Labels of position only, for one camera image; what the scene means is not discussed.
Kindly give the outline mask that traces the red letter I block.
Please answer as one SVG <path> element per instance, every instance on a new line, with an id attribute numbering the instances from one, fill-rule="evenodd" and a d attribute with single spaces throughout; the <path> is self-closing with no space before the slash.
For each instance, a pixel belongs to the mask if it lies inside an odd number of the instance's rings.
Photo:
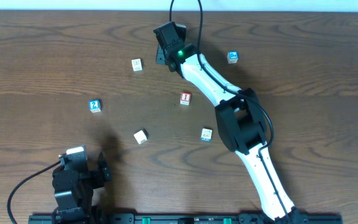
<path id="1" fill-rule="evenodd" d="M 182 92 L 180 96 L 181 105 L 189 105 L 191 101 L 191 93 Z"/>

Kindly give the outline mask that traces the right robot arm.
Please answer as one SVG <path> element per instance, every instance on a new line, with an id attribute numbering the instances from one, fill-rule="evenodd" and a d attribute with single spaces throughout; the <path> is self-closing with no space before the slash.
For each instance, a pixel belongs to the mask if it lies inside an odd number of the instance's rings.
<path id="1" fill-rule="evenodd" d="M 244 163 L 263 212 L 271 221 L 289 222 L 295 205 L 270 159 L 268 147 L 273 138 L 267 137 L 265 132 L 272 131 L 273 125 L 255 92 L 229 83 L 192 44 L 178 47 L 160 44 L 156 60 L 194 84 L 213 104 L 219 137 Z"/>

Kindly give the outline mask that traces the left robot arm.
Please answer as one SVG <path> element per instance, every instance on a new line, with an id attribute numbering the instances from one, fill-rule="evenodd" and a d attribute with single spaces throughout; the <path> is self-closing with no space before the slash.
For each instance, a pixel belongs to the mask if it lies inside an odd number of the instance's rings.
<path id="1" fill-rule="evenodd" d="M 100 213 L 92 204 L 95 189 L 112 179 L 107 160 L 101 152 L 96 169 L 88 169 L 85 151 L 64 153 L 60 167 L 52 174 L 54 197 L 60 223 L 98 223 Z"/>

